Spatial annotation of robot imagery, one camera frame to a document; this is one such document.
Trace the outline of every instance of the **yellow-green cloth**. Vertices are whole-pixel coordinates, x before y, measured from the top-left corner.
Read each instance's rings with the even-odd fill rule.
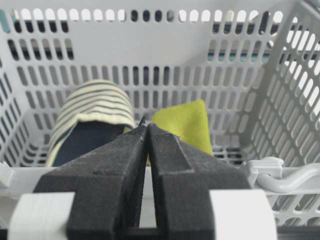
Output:
[[[208,116],[202,99],[157,111],[152,121],[161,129],[212,155]]]

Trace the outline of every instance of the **white plastic part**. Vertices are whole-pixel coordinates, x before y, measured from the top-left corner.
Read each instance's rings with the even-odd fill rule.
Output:
[[[248,182],[253,187],[256,183],[257,177],[260,174],[269,174],[274,178],[281,178],[284,161],[280,158],[268,156],[261,160],[250,160],[243,162],[240,170],[247,175]]]
[[[215,240],[276,240],[272,209],[262,190],[210,190]]]
[[[240,170],[246,174],[249,184],[257,184],[270,192],[285,194],[297,190],[315,176],[320,176],[320,163],[311,163],[283,176],[284,161],[276,157],[265,157],[242,163]]]
[[[24,194],[8,228],[8,240],[68,240],[74,192]]]
[[[14,171],[9,167],[9,165],[4,162],[0,162],[0,188],[8,188],[10,185],[10,180]]]
[[[315,176],[320,176],[320,163],[311,163],[302,166],[297,171],[283,179],[276,179],[266,173],[259,174],[256,181],[266,190],[284,194],[297,189],[300,185]]]
[[[12,167],[10,169],[12,172],[10,184],[6,188],[0,188],[0,197],[16,198],[22,194],[32,193],[41,176],[55,167]]]

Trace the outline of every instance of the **rectangular hole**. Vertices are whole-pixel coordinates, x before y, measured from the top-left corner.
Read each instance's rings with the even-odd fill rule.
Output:
[[[64,33],[69,32],[68,22],[66,20],[61,20],[61,29]]]
[[[21,111],[15,98],[13,99],[13,103],[14,103],[15,109],[18,111],[19,116],[21,116]]]
[[[55,91],[55,96],[56,96],[57,102],[59,104],[59,107],[61,108],[62,105],[64,104],[64,97],[62,95],[62,92],[59,90]]]
[[[51,108],[54,108],[55,107],[55,102],[54,102],[54,98],[52,96],[52,93],[50,91],[46,91],[45,94],[46,94],[46,99],[47,99],[47,101],[49,103],[49,106]]]
[[[176,66],[173,70],[173,85],[178,86],[180,79],[180,67]]]
[[[8,43],[8,46],[9,46],[9,49],[10,49],[10,52],[11,52],[11,55],[12,55],[13,59],[18,61],[19,60],[19,55],[18,55],[17,48],[16,48],[16,45],[15,45],[14,41],[9,39],[7,41],[7,43]]]
[[[159,67],[155,66],[153,68],[153,85],[157,86],[159,84]]]
[[[78,85],[80,83],[80,80],[79,80],[76,66],[71,66],[70,71],[71,71],[71,77],[72,77],[73,84]]]
[[[16,113],[14,111],[14,108],[12,107],[12,104],[10,104],[9,107],[10,107],[10,111],[11,111],[11,113],[13,115],[14,121],[17,122],[18,118],[17,118],[17,115],[16,115]]]
[[[211,77],[211,67],[207,66],[204,70],[204,76],[203,76],[203,85],[208,86],[210,82]]]
[[[200,85],[200,76],[201,76],[201,67],[196,66],[194,69],[193,75],[193,85],[199,87]]]
[[[55,38],[53,40],[53,45],[54,45],[56,57],[59,60],[62,60],[64,57],[63,57],[63,53],[62,53],[62,49],[61,49],[61,43],[60,43],[59,39]]]
[[[181,96],[181,104],[184,104],[187,102],[188,99],[188,92],[187,91],[182,91],[182,96]]]
[[[8,129],[7,124],[6,124],[6,122],[5,122],[3,117],[1,117],[1,124],[2,124],[6,134],[9,136],[10,132],[9,132],[9,129]]]
[[[123,84],[128,86],[129,85],[129,70],[127,66],[124,66],[122,68],[122,74],[123,74]]]
[[[17,148],[17,145],[16,145],[14,139],[11,141],[11,146],[13,147],[13,150],[14,150],[15,155],[19,157],[20,153],[19,153],[19,151],[18,151],[18,148]]]
[[[119,84],[119,73],[118,73],[117,66],[112,67],[112,76],[113,76],[113,82],[118,85]]]
[[[133,93],[133,105],[136,109],[139,108],[139,92],[138,91],[134,91]]]
[[[191,101],[197,100],[197,97],[198,97],[197,95],[198,95],[197,91],[196,91],[196,90],[193,90],[193,91],[191,92]]]
[[[38,79],[37,79],[37,76],[36,76],[36,73],[35,73],[35,69],[32,66],[28,66],[28,72],[29,72],[29,76],[30,76],[30,79],[32,81],[32,84],[34,86],[37,86],[38,85]]]
[[[219,56],[218,56],[219,62],[223,62],[225,60],[227,47],[228,47],[227,40],[223,40],[220,45],[220,51],[219,51]]]
[[[22,51],[22,54],[24,56],[24,59],[25,60],[30,60],[30,54],[29,54],[29,51],[28,51],[28,48],[27,48],[26,41],[24,39],[20,39],[19,40],[19,44],[20,44],[21,51]]]
[[[22,138],[22,140],[23,140],[23,143],[26,143],[27,140],[26,140],[26,137],[25,137],[24,133],[22,132],[21,127],[19,127],[19,133],[20,133],[20,136],[21,136],[21,138]]]
[[[48,77],[47,77],[47,74],[46,74],[46,70],[43,66],[39,66],[39,73],[40,73],[40,77],[42,79],[42,83],[47,86],[49,84],[49,81],[48,81]]]
[[[72,42],[69,38],[67,38],[65,41],[64,41],[64,44],[65,44],[65,48],[66,48],[66,53],[68,55],[68,58],[70,60],[73,60],[75,58],[74,56],[74,49],[72,47]]]
[[[59,85],[56,68],[54,66],[50,66],[49,71],[50,71],[52,83],[56,86]]]
[[[3,141],[4,143],[6,142],[5,136],[4,136],[4,134],[2,133],[1,129],[0,129],[0,138],[2,139],[2,141]]]
[[[69,84],[67,68],[63,65],[60,66],[61,79],[64,85]]]
[[[168,92],[163,91],[162,93],[162,107],[166,108],[168,106]]]
[[[259,56],[259,52],[260,52],[260,48],[261,48],[261,41],[256,41],[253,46],[253,50],[252,50],[252,54],[251,54],[251,62],[252,63],[257,61],[258,56]]]
[[[186,66],[183,73],[183,85],[188,86],[190,81],[190,67]]]
[[[42,123],[40,121],[39,115],[38,114],[34,114],[33,117],[34,117],[34,121],[35,121],[36,126],[38,127],[38,129],[39,130],[43,130],[44,128],[43,128]]]
[[[262,15],[260,27],[259,27],[259,34],[263,35],[266,32],[267,24],[269,21],[271,13],[269,11],[265,11]]]
[[[212,26],[212,33],[217,34],[220,30],[220,24],[222,21],[223,13],[221,10],[216,10],[214,12],[214,18],[213,18],[213,26]]]
[[[158,91],[153,91],[153,108],[156,109],[158,107]]]
[[[84,83],[89,81],[88,70],[86,66],[81,66],[81,75],[82,75],[82,81]]]
[[[26,98],[27,98],[27,100],[29,102],[30,108],[35,109],[36,108],[36,104],[35,104],[35,101],[34,101],[34,99],[32,97],[31,92],[26,91],[25,95],[26,95]]]
[[[216,40],[211,40],[208,49],[207,60],[212,61],[215,57]]]
[[[91,66],[91,73],[92,73],[92,79],[98,79],[99,78],[97,66]]]
[[[7,94],[7,91],[5,89],[5,86],[4,86],[1,78],[0,78],[0,89],[2,90],[2,93],[3,93],[4,97],[5,97],[5,99],[8,99],[8,94]]]
[[[34,54],[35,59],[41,60],[41,54],[40,54],[39,45],[38,45],[37,40],[31,39],[31,47],[33,49],[33,54]]]
[[[11,19],[12,19],[12,23],[14,25],[14,29],[17,33],[21,33],[22,29],[21,29],[21,25],[20,25],[20,17],[19,17],[19,13],[18,10],[16,9],[12,9],[11,11]]]
[[[137,66],[133,67],[133,84],[139,85],[139,69]]]
[[[148,91],[144,91],[143,92],[143,107],[145,109],[147,109],[148,105],[149,105],[149,92]]]
[[[230,62],[233,62],[237,58],[238,47],[239,47],[239,41],[233,40],[231,44],[230,54],[229,54]]]
[[[43,39],[42,45],[43,45],[43,50],[45,52],[46,59],[51,60],[52,54],[51,54],[51,50],[50,50],[49,41],[47,39]]]
[[[36,95],[36,97],[37,97],[37,99],[38,99],[39,106],[40,106],[42,109],[44,109],[44,108],[46,107],[46,105],[45,105],[45,101],[44,101],[44,99],[43,99],[43,97],[42,97],[41,91],[36,91],[36,92],[35,92],[35,95]]]
[[[56,33],[57,32],[56,21],[54,21],[53,19],[50,19],[48,23],[49,23],[51,32]]]
[[[149,85],[149,67],[147,66],[143,68],[143,84],[145,86]]]
[[[215,69],[214,78],[213,78],[213,85],[218,86],[220,84],[220,78],[222,74],[222,67],[218,66]]]
[[[228,10],[225,15],[225,24],[224,24],[224,34],[229,34],[232,28],[232,23],[234,21],[235,12],[232,10]]]
[[[16,139],[18,145],[19,145],[20,150],[22,150],[23,146],[22,146],[21,141],[19,139],[18,133],[15,134],[15,139]]]
[[[45,122],[45,125],[48,129],[52,129],[52,125],[51,125],[51,121],[49,119],[49,116],[45,113],[43,114],[43,118],[44,118],[44,122]]]
[[[250,48],[249,40],[245,40],[242,45],[242,50],[240,54],[240,62],[245,62],[248,59],[248,51]]]
[[[9,122],[9,125],[10,125],[11,129],[13,129],[14,125],[13,125],[13,123],[11,121],[11,118],[10,118],[7,110],[5,111],[5,116],[6,116],[7,121]]]
[[[38,29],[41,33],[44,33],[46,31],[46,28],[45,28],[45,23],[43,20],[37,20],[36,21],[37,25],[38,25]]]
[[[102,67],[102,78],[108,80],[109,79],[109,73],[107,66]]]
[[[226,68],[225,76],[224,76],[224,80],[223,80],[223,86],[224,87],[230,86],[232,72],[233,72],[233,68],[232,67],[229,66],[229,67]]]
[[[169,84],[170,68],[168,66],[164,67],[163,70],[163,85],[167,86]]]

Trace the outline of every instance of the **basket handle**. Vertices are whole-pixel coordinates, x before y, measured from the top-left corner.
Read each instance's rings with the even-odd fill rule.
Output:
[[[274,193],[285,194],[297,189],[310,178],[318,175],[320,175],[320,163],[311,163],[300,167],[283,179],[277,179],[263,173],[257,176],[256,181],[264,189]]]

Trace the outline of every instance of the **gray plastic basket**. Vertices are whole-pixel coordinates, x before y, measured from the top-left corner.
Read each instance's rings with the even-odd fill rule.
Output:
[[[275,156],[286,167],[320,162],[315,4],[3,1],[0,159],[43,166],[64,100],[82,82],[101,78],[128,93],[137,121],[202,98],[219,159],[240,164]],[[317,193],[295,195],[293,202],[277,196],[278,223],[319,225]]]

